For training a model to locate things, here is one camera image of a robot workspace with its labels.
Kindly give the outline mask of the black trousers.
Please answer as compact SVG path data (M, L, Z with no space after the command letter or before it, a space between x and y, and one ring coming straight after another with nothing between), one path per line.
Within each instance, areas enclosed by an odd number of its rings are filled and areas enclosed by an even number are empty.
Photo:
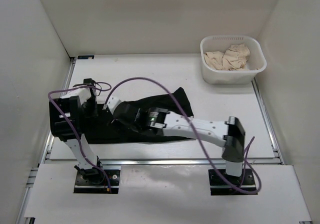
M181 114L174 101L168 94L145 97L130 101L137 108L164 108ZM84 136L89 144L121 144L121 143L166 143L185 141L186 137L179 136L145 136L126 128L113 119L112 114L103 110L103 105L97 105L98 116L91 118L86 124Z

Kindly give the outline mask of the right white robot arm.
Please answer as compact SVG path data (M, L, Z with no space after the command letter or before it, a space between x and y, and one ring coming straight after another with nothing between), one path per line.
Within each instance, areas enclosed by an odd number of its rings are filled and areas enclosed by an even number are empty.
M222 149L226 181L236 184L243 177L246 132L237 117L231 116L227 121L185 118L165 108L136 107L114 96L103 109L109 111L122 127L147 137L150 142L157 137L182 137L214 144Z

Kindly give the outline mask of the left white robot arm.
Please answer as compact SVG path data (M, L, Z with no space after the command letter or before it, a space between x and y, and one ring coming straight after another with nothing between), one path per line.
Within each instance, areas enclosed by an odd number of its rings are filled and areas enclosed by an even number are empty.
M48 93L50 131L72 151L77 173L94 185L102 184L106 177L99 157L86 140L85 130L98 116L97 96L103 91L99 82L86 78L70 89Z

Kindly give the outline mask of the beige trousers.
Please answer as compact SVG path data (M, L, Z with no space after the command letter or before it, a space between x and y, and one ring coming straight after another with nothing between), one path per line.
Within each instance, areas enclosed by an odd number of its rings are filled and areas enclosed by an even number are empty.
M218 71L247 71L247 61L251 52L244 44L232 44L225 52L210 51L204 53L206 64Z

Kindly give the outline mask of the black corner label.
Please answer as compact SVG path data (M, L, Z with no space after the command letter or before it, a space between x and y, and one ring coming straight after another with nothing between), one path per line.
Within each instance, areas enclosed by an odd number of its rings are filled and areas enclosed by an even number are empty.
M94 58L94 55L79 55L77 57L78 60L93 60Z

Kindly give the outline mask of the white plastic basket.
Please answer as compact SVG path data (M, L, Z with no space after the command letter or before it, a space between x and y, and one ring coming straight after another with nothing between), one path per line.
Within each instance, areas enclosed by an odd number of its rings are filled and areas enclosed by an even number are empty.
M246 44L250 50L248 70L216 70L207 65L205 52L225 51L232 44ZM257 40L246 35L211 35L200 42L201 73L203 79L215 85L245 85L267 67L261 46Z

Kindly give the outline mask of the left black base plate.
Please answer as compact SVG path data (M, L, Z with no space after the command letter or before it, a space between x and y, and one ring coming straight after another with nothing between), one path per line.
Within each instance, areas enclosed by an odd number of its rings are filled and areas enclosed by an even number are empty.
M112 167L104 169L104 173L97 169L83 170L77 165L73 192L75 194L118 194L121 179L121 169Z

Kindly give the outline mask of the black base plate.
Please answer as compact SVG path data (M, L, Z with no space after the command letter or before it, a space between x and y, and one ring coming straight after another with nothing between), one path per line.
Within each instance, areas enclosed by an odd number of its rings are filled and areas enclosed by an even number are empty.
M104 169L104 173L97 169L83 170L77 165L73 192L75 194L118 194L121 179L121 169L112 167Z
M251 169L246 168L241 176L231 176L226 173L225 169L219 169L220 173L237 188L240 188L247 192L253 192L257 190L255 178ZM215 172L214 169L208 170L208 180L210 185L210 194L212 196L240 196L246 195L239 191L234 190L227 185Z

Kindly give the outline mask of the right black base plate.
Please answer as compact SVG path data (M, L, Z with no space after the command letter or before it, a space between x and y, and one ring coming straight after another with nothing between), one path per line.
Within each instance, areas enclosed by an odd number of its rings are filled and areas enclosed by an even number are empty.
M226 173L225 169L219 169L220 173L237 188L240 188L247 192L253 192L257 190L255 178L251 169L246 168L241 176L231 176ZM240 196L246 195L239 191L234 190L227 185L215 172L214 169L208 170L208 180L210 185L210 194L212 196Z

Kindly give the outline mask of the aluminium frame rail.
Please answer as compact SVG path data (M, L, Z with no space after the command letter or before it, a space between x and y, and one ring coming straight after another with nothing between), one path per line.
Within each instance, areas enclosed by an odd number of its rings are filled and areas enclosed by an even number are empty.
M259 106L259 109L260 109L260 112L261 112L261 115L262 115L262 119L263 119L263 122L264 122L264 125L265 125L265 128L266 128L266 131L268 133L269 140L271 142L271 146L272 146L272 150L273 150L273 153L275 155L275 158L278 160L278 163L280 165L284 165L285 162L284 162L284 159L283 159L283 155L281 153L281 149L279 147L279 142L278 142L278 139L276 137L276 134L275 134L275 131L274 131L274 127L273 127L273 124L272 124L272 122L270 120L270 117L269 117L267 108L265 106L263 97L262 97L261 92L259 90L259 85L258 85L258 82L257 82L256 78L254 78L251 81L251 84L252 84L256 99L257 99L257 103L258 103L258 106Z

